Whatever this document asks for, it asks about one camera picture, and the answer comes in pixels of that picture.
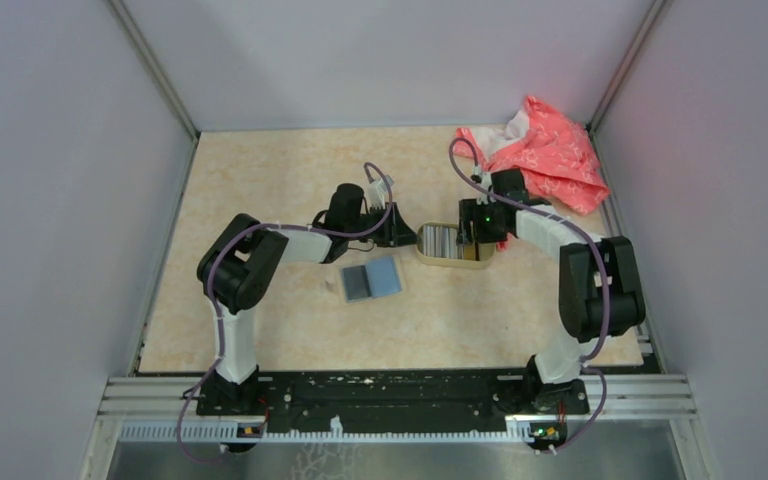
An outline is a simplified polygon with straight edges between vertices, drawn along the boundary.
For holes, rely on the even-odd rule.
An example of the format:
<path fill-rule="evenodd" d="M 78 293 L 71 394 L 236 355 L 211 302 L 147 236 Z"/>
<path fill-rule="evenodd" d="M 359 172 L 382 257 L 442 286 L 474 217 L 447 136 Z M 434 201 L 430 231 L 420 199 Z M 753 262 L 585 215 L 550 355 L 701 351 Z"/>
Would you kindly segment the beige tray of cards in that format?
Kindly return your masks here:
<path fill-rule="evenodd" d="M 416 252 L 420 263 L 447 268 L 484 269 L 495 256 L 494 244 L 458 242 L 455 224 L 426 222 L 417 232 Z"/>

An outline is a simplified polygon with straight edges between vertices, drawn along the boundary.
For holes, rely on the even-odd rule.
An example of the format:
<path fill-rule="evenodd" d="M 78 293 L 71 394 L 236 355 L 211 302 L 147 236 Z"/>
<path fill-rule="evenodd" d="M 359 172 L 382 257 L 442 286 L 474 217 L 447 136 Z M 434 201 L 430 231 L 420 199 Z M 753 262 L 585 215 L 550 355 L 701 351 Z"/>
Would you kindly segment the beige card holder wallet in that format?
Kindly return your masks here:
<path fill-rule="evenodd" d="M 348 303 L 344 297 L 344 289 L 340 270 L 342 268 L 355 265 L 364 265 L 366 267 L 372 297 L 367 300 Z M 338 298 L 346 304 L 377 301 L 379 299 L 402 294 L 406 290 L 406 281 L 404 279 L 403 269 L 401 267 L 400 260 L 395 255 L 378 256 L 361 263 L 354 263 L 338 267 L 336 270 L 336 279 L 337 286 L 339 287 Z"/>

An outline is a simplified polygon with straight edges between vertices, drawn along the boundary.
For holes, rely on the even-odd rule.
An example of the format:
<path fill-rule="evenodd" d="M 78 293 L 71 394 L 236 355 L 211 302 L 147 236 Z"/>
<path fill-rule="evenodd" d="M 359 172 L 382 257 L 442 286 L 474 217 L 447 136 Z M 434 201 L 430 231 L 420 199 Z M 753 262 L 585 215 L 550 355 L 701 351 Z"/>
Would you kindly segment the black credit card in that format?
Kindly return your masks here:
<path fill-rule="evenodd" d="M 372 297 L 371 287 L 364 265 L 355 265 L 340 270 L 344 297 L 348 303 L 359 302 Z"/>

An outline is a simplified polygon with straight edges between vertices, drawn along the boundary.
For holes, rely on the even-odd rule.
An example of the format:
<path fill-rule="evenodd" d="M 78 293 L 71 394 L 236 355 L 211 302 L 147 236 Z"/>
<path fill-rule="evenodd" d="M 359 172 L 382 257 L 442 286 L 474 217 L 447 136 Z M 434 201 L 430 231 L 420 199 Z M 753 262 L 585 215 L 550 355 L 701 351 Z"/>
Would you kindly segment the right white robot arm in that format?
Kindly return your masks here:
<path fill-rule="evenodd" d="M 591 234 L 547 201 L 529 195 L 518 169 L 467 178 L 479 192 L 459 204 L 461 243 L 495 244 L 509 237 L 530 243 L 559 267 L 561 327 L 527 364 L 523 398 L 536 412 L 550 411 L 606 341 L 640 325 L 646 306 L 635 251 L 624 236 Z"/>

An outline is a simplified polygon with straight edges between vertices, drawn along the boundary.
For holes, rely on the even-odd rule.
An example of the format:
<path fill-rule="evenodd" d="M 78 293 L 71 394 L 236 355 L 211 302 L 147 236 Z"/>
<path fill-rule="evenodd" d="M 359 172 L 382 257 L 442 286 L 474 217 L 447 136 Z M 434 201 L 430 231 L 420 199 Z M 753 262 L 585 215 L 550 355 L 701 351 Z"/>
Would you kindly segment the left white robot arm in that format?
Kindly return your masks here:
<path fill-rule="evenodd" d="M 257 406 L 255 308 L 280 265 L 332 264 L 353 241 L 397 248 L 417 240 L 390 190 L 370 203 L 364 189 L 351 183 L 339 185 L 327 209 L 309 225 L 266 224 L 245 213 L 236 215 L 197 267 L 215 328 L 216 358 L 204 386 L 218 391 L 223 404 L 237 414 Z"/>

